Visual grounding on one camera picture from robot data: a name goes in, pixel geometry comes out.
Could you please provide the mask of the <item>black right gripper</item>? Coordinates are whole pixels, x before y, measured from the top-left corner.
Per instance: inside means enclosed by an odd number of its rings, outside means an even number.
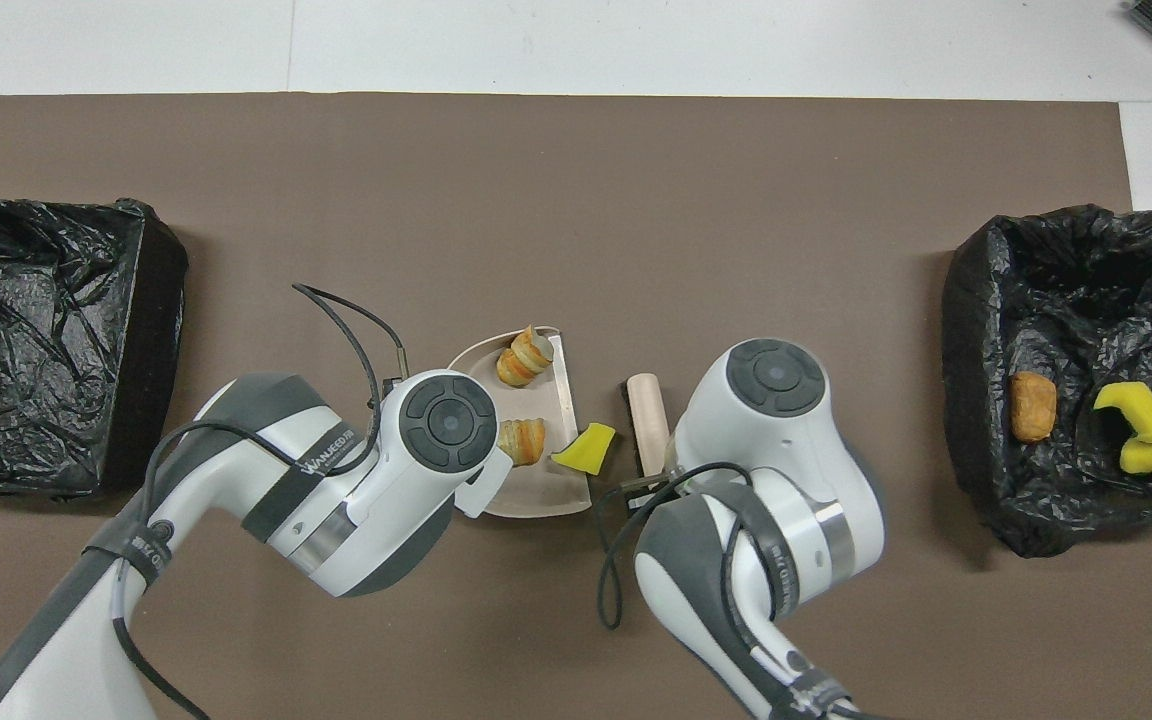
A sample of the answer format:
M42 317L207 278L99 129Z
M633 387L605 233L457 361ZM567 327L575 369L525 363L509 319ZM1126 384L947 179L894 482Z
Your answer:
M650 498L666 488L667 484L675 480L681 475L680 468L672 468L662 473L649 475L649 477L626 480L620 484L621 497L626 509L641 509Z

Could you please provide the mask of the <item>beige hand brush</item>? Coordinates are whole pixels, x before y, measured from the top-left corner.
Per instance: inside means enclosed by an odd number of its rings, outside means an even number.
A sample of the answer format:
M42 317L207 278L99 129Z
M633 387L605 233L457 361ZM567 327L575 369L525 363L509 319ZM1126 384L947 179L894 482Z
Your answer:
M666 469L669 424L659 379L653 373L637 373L622 384L637 467L641 477L658 477Z

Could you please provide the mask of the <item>yellow sponge wedge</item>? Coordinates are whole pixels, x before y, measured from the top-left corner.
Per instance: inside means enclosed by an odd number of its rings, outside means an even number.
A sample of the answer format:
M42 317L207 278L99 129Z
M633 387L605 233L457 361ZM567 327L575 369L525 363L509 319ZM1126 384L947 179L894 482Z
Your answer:
M584 432L581 432L562 450L550 455L550 460L563 468L598 477L602 473L602 465L614 438L616 438L616 430L608 427L607 424L598 423L598 420L591 420Z

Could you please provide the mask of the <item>beige plastic dustpan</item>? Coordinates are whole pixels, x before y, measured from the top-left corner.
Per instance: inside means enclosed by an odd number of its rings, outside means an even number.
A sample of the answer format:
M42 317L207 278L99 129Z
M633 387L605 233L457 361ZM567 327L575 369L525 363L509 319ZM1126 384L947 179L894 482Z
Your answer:
M552 325L536 325L535 332L540 338L548 338L553 359L552 365L525 387L508 386L497 376L497 359L511 344L517 331L468 347L448 366L482 384L492 397L497 420L541 419L547 429L540 458L535 464L511 468L494 500L486 506L488 514L500 518L548 518L585 511L593 505L588 475L550 460L550 455L563 450L579 437L579 420L573 406L561 332Z

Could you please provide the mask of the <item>brown bread roll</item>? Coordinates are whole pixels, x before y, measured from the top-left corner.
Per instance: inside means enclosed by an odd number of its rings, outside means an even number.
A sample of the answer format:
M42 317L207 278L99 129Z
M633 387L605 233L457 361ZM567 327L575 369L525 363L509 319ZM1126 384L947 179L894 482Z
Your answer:
M1036 372L1018 372L1009 381L1011 437L1024 445L1047 439L1056 423L1056 384Z

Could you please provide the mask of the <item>notched yellow sponge piece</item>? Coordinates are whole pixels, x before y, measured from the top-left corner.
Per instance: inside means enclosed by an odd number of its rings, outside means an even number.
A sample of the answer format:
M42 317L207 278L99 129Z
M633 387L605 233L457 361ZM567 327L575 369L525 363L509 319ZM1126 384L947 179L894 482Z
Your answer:
M1094 410L1116 409L1134 430L1134 439L1152 445L1152 389L1146 382L1111 382L1094 397Z

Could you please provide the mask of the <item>black bag lined bin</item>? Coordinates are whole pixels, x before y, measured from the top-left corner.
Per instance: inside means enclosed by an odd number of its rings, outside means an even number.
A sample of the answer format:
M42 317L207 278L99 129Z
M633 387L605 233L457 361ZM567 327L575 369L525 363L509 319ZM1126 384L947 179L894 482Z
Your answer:
M145 202L0 199L0 493L141 483L172 401L188 266Z
M1119 467L1129 427L1106 384L1152 389L1152 211L996 217L952 256L942 293L945 434L960 488L1021 558L1152 523L1152 473ZM1011 437L1009 381L1056 384L1056 423Z

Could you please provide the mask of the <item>large brown table mat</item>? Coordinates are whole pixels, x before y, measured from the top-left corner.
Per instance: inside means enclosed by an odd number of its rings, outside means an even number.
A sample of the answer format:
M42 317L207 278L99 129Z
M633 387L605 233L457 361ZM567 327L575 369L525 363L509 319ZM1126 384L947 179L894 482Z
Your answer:
M745 338L819 356L888 541L785 630L893 717L1152 719L1152 525L1025 560L945 445L940 301L996 215L1132 206L1117 106L699 97L0 97L0 199L147 202L187 247L170 427L244 372L367 420L344 338L293 283L370 306L411 363L529 324L566 338L581 423L620 382L677 416ZM594 615L588 511L454 520L401 583L334 600L210 511L132 619L215 720L740 719L632 582Z

